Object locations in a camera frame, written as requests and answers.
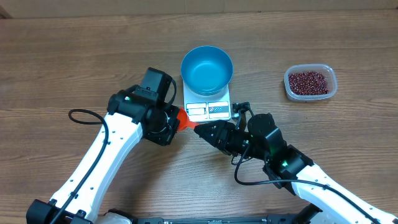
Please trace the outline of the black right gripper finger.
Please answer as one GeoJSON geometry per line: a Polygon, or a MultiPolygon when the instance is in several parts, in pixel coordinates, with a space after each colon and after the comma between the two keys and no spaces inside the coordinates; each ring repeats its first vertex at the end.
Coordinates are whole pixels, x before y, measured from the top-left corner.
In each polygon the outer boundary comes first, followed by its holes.
{"type": "Polygon", "coordinates": [[[226,149],[228,139],[225,137],[215,137],[215,136],[206,136],[203,139],[210,144],[211,146],[217,148],[225,155],[231,155],[231,153],[226,149]]]}
{"type": "Polygon", "coordinates": [[[194,128],[194,132],[199,137],[216,136],[227,125],[227,121],[217,120],[209,123],[199,124],[194,128]]]}

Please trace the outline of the red measuring scoop blue handle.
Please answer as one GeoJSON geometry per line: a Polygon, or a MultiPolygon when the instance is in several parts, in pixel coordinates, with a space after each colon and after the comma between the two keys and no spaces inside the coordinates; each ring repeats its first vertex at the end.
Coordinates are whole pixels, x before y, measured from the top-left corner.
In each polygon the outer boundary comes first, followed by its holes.
{"type": "Polygon", "coordinates": [[[180,108],[177,119],[180,121],[177,131],[183,131],[186,128],[194,129],[198,126],[198,123],[189,120],[188,114],[183,108],[180,108]]]}

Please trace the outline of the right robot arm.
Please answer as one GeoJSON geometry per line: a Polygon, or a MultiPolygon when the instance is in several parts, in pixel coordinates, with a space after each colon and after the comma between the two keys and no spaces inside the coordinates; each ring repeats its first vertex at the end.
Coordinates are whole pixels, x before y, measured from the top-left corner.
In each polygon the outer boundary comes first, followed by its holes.
{"type": "Polygon", "coordinates": [[[257,114],[242,128],[219,120],[200,124],[194,131],[226,155],[262,160],[268,179],[256,185],[274,184],[310,202],[310,217],[321,213],[333,223],[397,223],[396,216],[361,200],[288,145],[271,114],[257,114]]]}

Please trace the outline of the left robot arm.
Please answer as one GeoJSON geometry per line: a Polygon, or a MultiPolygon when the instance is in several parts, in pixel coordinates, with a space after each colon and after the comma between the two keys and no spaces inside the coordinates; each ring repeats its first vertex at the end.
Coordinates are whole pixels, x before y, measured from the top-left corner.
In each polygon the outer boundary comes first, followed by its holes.
{"type": "Polygon", "coordinates": [[[34,200],[27,223],[95,223],[105,193],[121,164],[142,140],[171,143],[180,121],[178,107],[165,97],[175,80],[149,67],[141,84],[113,94],[107,113],[95,112],[101,129],[74,173],[48,202],[34,200]]]}

